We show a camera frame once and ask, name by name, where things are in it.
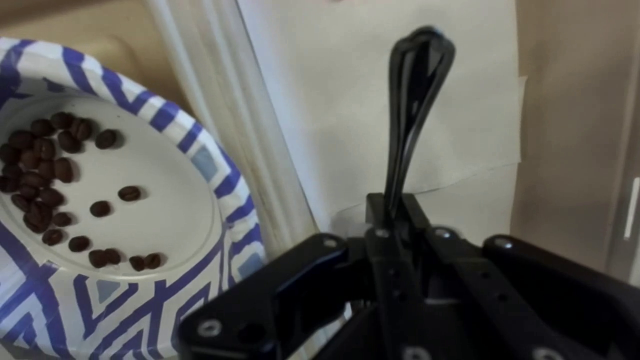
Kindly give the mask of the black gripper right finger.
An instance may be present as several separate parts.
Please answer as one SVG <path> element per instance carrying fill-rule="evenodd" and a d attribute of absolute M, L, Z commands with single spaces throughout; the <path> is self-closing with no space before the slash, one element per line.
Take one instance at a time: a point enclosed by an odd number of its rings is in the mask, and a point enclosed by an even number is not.
<path fill-rule="evenodd" d="M 640 290 L 509 235 L 475 247 L 433 227 L 411 194 L 400 217 L 420 247 L 429 300 L 456 298 L 488 357 L 640 360 Z"/>

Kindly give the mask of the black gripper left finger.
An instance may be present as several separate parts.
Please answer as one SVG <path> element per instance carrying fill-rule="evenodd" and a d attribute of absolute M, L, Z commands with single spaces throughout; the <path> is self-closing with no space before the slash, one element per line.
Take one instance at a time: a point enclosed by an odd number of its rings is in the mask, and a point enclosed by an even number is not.
<path fill-rule="evenodd" d="M 366 199 L 359 239 L 314 235 L 207 302 L 178 327 L 183 360 L 286 360 L 317 330 L 343 329 L 317 360 L 414 360 L 429 353 L 422 237 L 429 218 L 404 194 Z"/>

